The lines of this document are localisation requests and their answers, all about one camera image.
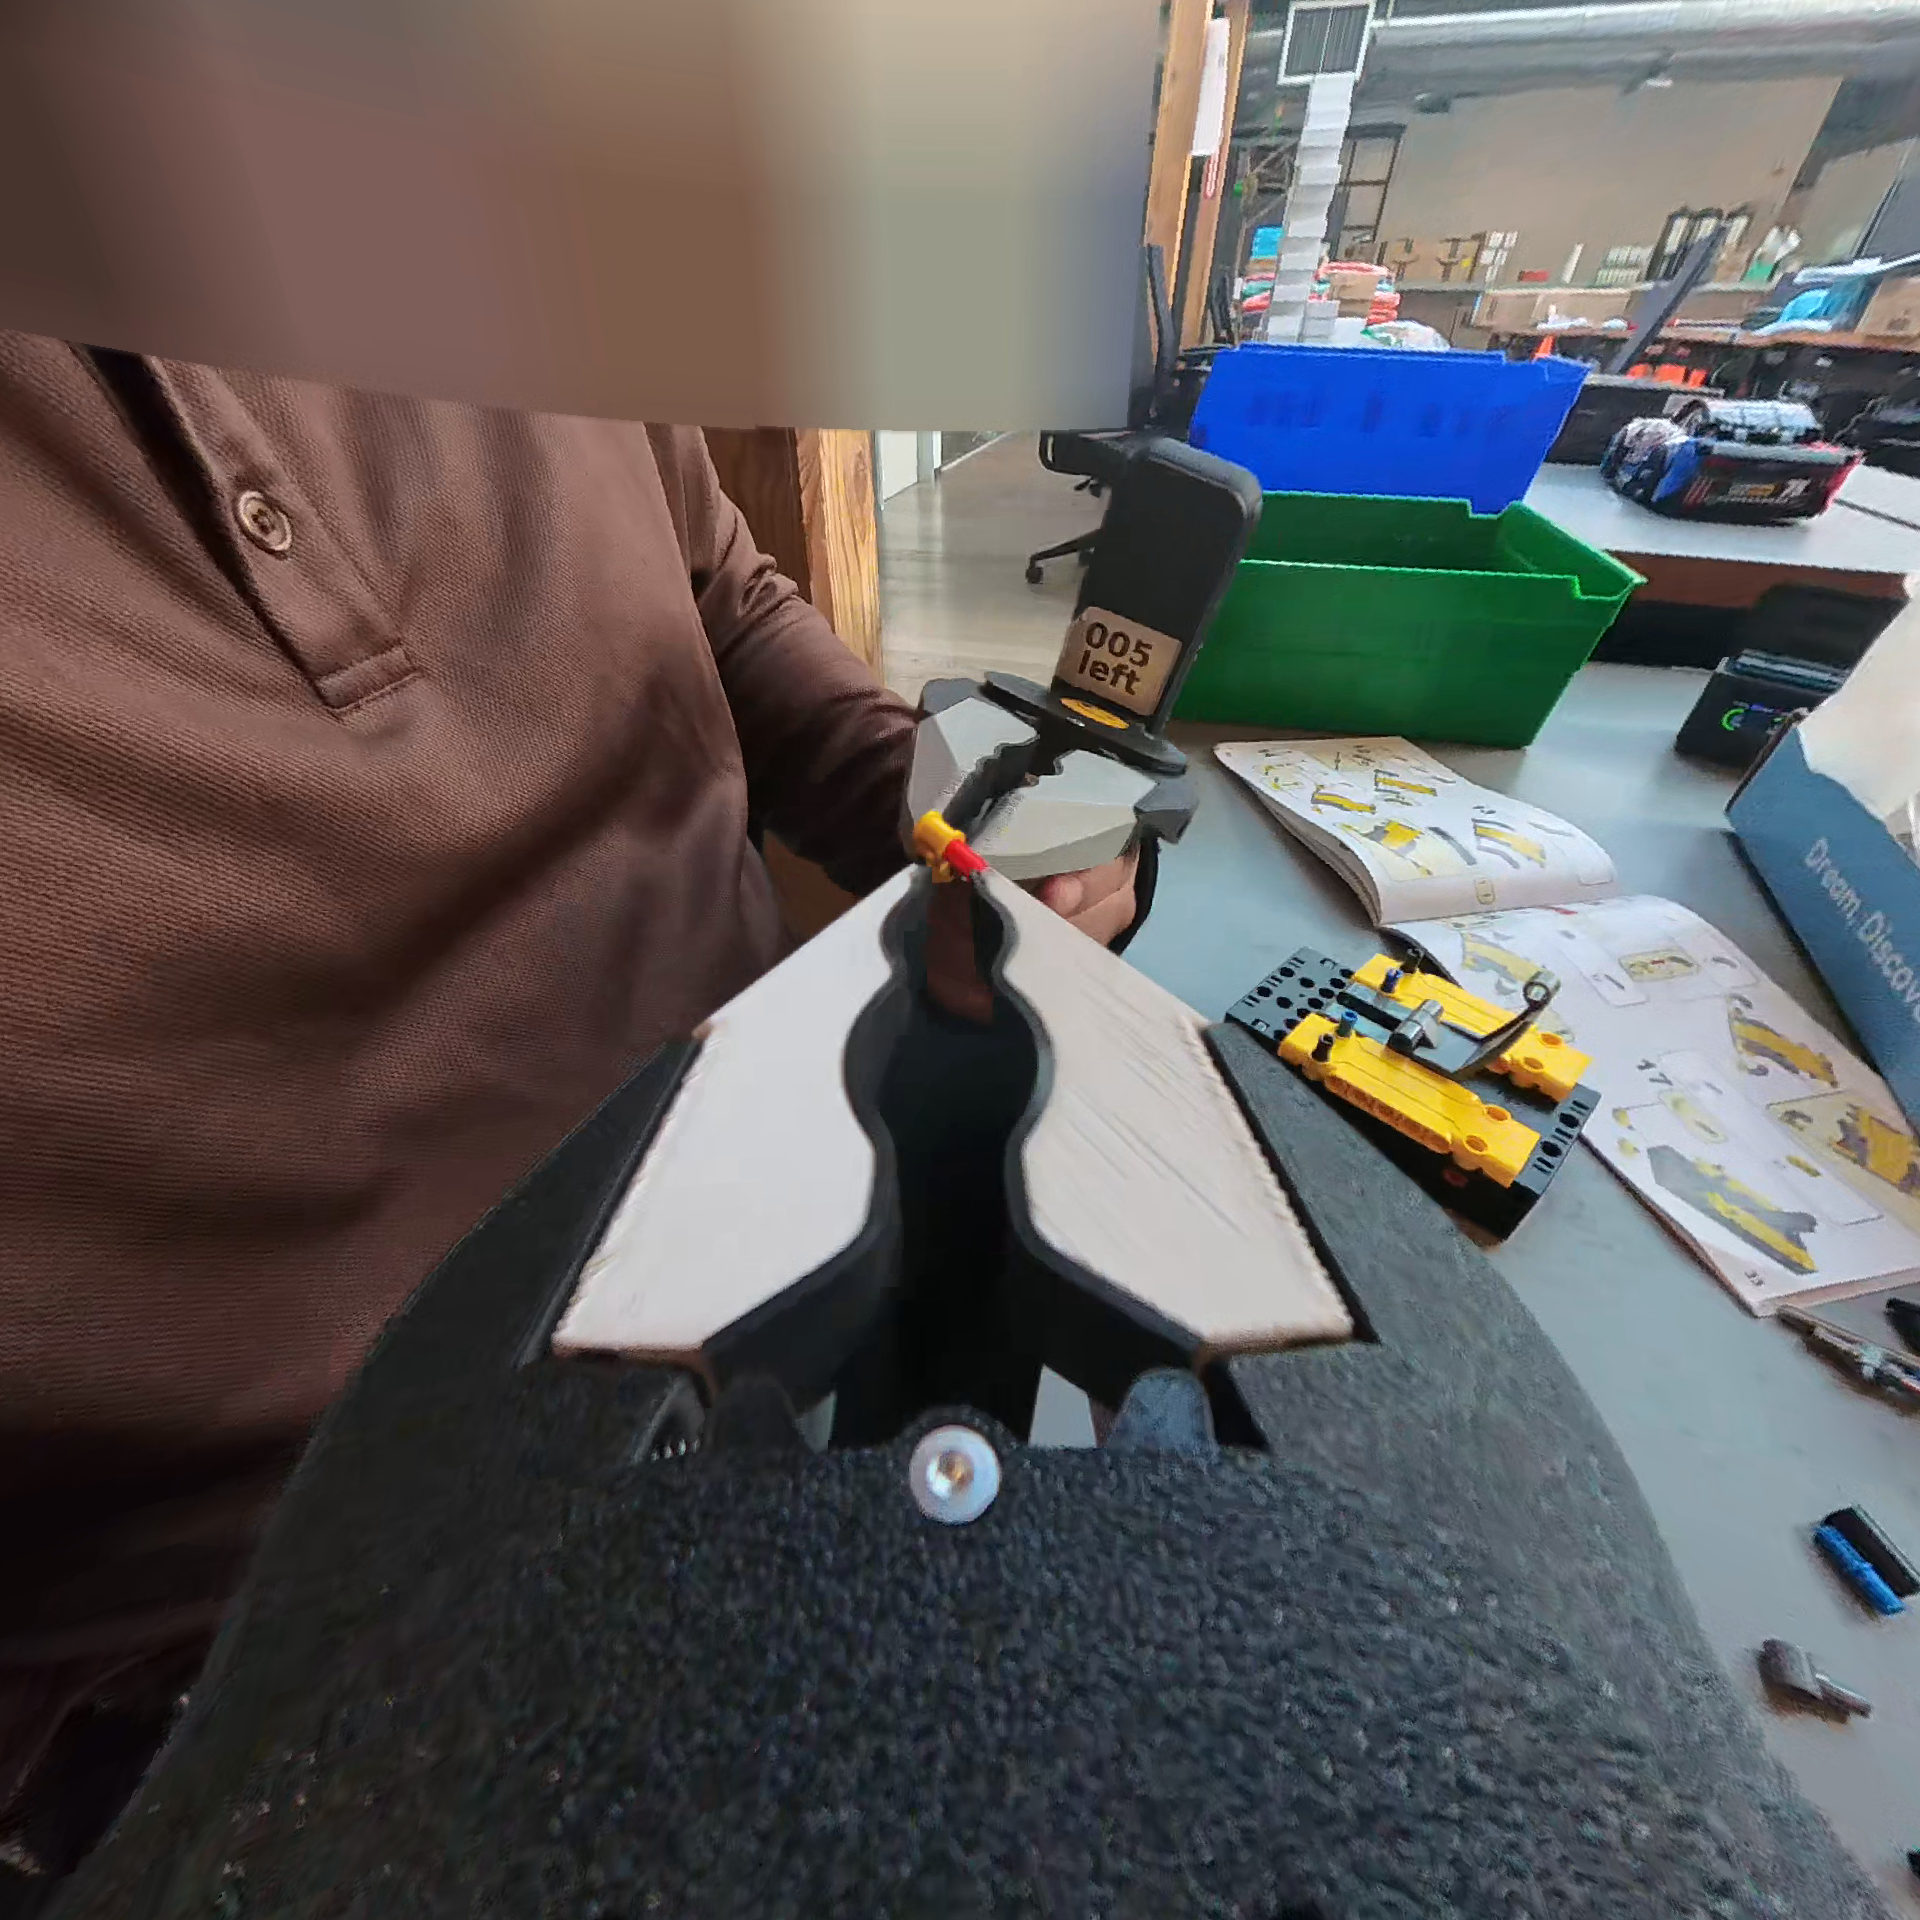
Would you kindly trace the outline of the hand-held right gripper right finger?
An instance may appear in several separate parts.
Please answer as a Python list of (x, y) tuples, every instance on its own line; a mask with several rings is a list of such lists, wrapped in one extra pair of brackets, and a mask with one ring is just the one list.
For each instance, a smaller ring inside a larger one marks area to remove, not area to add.
[(1354, 1337), (1204, 1019), (1006, 877), (976, 891), (1004, 929), (998, 985), (1037, 1037), (1014, 1173), (1039, 1253), (1199, 1363)]

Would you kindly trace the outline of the pile of small brick parts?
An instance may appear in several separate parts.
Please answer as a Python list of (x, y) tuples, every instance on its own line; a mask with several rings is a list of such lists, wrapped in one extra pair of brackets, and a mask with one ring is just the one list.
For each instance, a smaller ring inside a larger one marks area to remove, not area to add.
[(1783, 1306), (1774, 1319), (1830, 1370), (1884, 1401), (1918, 1411), (1918, 1360), (1804, 1308)]

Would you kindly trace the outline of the person's left hand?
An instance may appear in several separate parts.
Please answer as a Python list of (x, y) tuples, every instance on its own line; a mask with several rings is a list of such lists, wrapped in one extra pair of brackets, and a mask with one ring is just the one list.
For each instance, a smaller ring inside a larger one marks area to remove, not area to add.
[(1095, 944), (1119, 953), (1150, 911), (1155, 877), (1140, 877), (1142, 853), (1126, 850), (1087, 871), (1056, 873), (1036, 885), (1036, 898)]

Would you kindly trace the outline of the black device with green light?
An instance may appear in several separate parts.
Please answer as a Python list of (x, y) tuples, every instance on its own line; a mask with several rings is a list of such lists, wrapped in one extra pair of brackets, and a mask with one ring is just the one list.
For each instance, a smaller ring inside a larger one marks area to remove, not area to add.
[(1848, 673), (1847, 666), (1764, 651), (1722, 659), (1678, 730), (1674, 751), (1744, 770), (1796, 714), (1834, 698)]

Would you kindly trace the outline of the blue cardboard kit box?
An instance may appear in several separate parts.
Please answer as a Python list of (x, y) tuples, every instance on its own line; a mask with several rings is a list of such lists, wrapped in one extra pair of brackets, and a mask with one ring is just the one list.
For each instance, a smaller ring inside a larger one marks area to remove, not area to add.
[(1746, 864), (1918, 1121), (1918, 873), (1910, 853), (1806, 752), (1804, 722), (1776, 733), (1726, 809)]

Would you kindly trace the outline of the black and blue pin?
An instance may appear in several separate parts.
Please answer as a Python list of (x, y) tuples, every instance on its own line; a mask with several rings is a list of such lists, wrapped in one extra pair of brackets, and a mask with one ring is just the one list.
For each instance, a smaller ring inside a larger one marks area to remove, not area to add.
[(1918, 1599), (1912, 1560), (1859, 1504), (1838, 1506), (1820, 1517), (1813, 1546), (1874, 1617), (1900, 1617)]

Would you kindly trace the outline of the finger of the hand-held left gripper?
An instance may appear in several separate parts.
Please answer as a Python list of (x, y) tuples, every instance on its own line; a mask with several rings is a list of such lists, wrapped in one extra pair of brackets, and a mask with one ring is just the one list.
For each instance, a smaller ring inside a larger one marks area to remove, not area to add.
[(931, 812), (972, 833), (991, 803), (991, 701), (976, 682), (938, 680), (924, 687), (920, 706), (909, 763), (909, 834)]
[(1044, 775), (991, 808), (991, 867), (1016, 883), (1086, 873), (1142, 837), (1179, 841), (1192, 809), (1186, 777)]

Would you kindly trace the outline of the instruction booklet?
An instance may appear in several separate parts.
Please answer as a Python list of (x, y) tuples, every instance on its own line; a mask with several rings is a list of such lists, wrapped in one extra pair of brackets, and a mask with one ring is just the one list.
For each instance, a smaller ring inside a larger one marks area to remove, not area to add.
[(1506, 1009), (1551, 972), (1591, 1057), (1584, 1141), (1752, 1314), (1916, 1285), (1916, 1131), (1715, 923), (1624, 896), (1584, 829), (1398, 737), (1216, 751), (1354, 888), (1388, 953)]

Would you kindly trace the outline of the small grey pin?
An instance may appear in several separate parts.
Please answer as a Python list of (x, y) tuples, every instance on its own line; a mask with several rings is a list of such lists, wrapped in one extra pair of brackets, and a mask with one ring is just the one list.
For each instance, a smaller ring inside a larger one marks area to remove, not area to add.
[(1826, 1676), (1810, 1653), (1787, 1639), (1764, 1639), (1758, 1648), (1758, 1672), (1770, 1697), (1796, 1713), (1814, 1713), (1838, 1722), (1868, 1720), (1871, 1700)]

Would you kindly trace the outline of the grey desk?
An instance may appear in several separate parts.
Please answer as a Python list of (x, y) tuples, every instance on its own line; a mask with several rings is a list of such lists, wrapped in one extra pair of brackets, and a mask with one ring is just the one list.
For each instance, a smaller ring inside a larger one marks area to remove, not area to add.
[[(1724, 826), (1734, 783), (1674, 755), (1703, 674), (1588, 664), (1525, 752), (1438, 743), (1438, 759), (1584, 827), (1630, 893), (1693, 908), (1834, 1035), (1859, 1044)], [(1667, 1226), (1581, 1148), (1491, 1250), (1610, 1425), (1724, 1669), (1888, 1907), (1916, 1915), (1916, 1601), (1874, 1617), (1813, 1546), (1866, 1509), (1916, 1560), (1916, 1411), (1874, 1396), (1790, 1330), (1746, 1314)], [(1792, 1641), (1871, 1700), (1868, 1720), (1796, 1713), (1758, 1648)]]

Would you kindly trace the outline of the green storage box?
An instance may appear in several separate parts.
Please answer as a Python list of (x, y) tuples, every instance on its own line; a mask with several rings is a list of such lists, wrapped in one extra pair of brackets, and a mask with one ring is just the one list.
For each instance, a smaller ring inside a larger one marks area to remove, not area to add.
[(1640, 583), (1525, 506), (1269, 492), (1174, 716), (1525, 751)]

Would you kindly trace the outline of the person's left forearm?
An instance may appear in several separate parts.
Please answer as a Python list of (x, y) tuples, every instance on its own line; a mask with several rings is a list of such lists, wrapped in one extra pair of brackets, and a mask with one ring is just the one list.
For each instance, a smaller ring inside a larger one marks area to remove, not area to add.
[(752, 840), (863, 896), (904, 867), (914, 716), (760, 554), (701, 431), (644, 428), (732, 716)]

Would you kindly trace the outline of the person in brown shirt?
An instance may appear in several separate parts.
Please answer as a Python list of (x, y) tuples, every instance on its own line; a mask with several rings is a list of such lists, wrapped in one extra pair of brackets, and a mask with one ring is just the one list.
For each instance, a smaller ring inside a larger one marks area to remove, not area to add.
[(782, 955), (646, 425), (4, 335), (6, 1824), (142, 1769), (383, 1323)]

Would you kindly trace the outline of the yellow and black brick assembly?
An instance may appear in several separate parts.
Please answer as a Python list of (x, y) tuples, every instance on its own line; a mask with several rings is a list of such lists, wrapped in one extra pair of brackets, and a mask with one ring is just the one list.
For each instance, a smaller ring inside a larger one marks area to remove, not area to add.
[(1506, 1239), (1570, 1164), (1600, 1095), (1592, 1059), (1550, 1023), (1551, 972), (1525, 965), (1519, 1004), (1484, 999), (1379, 951), (1357, 965), (1300, 949), (1227, 1024), (1328, 1105), (1444, 1209)]

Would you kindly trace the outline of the black office chair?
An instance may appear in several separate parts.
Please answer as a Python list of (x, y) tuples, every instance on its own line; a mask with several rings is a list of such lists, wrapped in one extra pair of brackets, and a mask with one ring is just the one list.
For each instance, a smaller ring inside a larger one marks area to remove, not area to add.
[(1076, 492), (1104, 499), (1119, 477), (1125, 458), (1150, 434), (1181, 440), (1192, 415), (1188, 356), (1168, 298), (1160, 244), (1142, 244), (1142, 292), (1136, 313), (1131, 386), (1125, 428), (1061, 431), (1039, 434), (1039, 467), (1069, 476)]

